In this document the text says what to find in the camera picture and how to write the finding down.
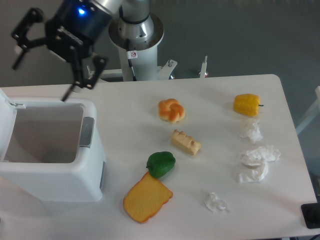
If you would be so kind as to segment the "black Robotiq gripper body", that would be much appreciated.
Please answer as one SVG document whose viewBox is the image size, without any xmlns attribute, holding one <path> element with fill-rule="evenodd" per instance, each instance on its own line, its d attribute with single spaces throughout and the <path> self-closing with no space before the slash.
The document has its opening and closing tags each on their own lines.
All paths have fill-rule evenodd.
<svg viewBox="0 0 320 240">
<path fill-rule="evenodd" d="M 54 17 L 45 23 L 46 46 L 66 62 L 73 61 L 71 47 L 79 60 L 88 58 L 112 16 L 89 0 L 64 0 Z"/>
</svg>

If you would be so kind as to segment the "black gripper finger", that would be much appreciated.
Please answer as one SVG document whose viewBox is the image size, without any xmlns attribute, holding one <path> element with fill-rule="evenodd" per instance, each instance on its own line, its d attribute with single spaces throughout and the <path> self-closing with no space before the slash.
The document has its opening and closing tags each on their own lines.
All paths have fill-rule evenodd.
<svg viewBox="0 0 320 240">
<path fill-rule="evenodd" d="M 65 102 L 69 98 L 76 87 L 80 89 L 87 88 L 92 90 L 108 63 L 107 57 L 93 53 L 91 59 L 94 65 L 94 73 L 90 78 L 84 78 L 82 59 L 78 55 L 78 50 L 74 46 L 71 46 L 69 51 L 71 52 L 69 63 L 71 64 L 73 83 L 62 96 L 62 102 Z"/>
<path fill-rule="evenodd" d="M 17 59 L 11 67 L 13 70 L 18 69 L 25 54 L 28 53 L 30 49 L 47 44 L 48 40 L 45 36 L 33 40 L 30 40 L 27 37 L 29 30 L 34 24 L 44 24 L 45 20 L 46 17 L 43 11 L 37 7 L 32 7 L 11 32 L 11 37 L 16 40 L 16 45 L 21 49 Z"/>
</svg>

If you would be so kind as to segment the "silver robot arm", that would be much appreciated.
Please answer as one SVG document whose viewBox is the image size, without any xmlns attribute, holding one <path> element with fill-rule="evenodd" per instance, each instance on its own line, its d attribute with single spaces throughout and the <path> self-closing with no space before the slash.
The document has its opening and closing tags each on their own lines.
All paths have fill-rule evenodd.
<svg viewBox="0 0 320 240">
<path fill-rule="evenodd" d="M 64 0 L 52 18 L 30 8 L 11 33 L 21 49 L 12 69 L 30 49 L 46 46 L 71 65 L 73 83 L 61 99 L 64 102 L 76 87 L 94 88 L 108 62 L 94 52 L 94 45 L 114 17 L 140 24 L 149 15 L 147 0 Z"/>
</svg>

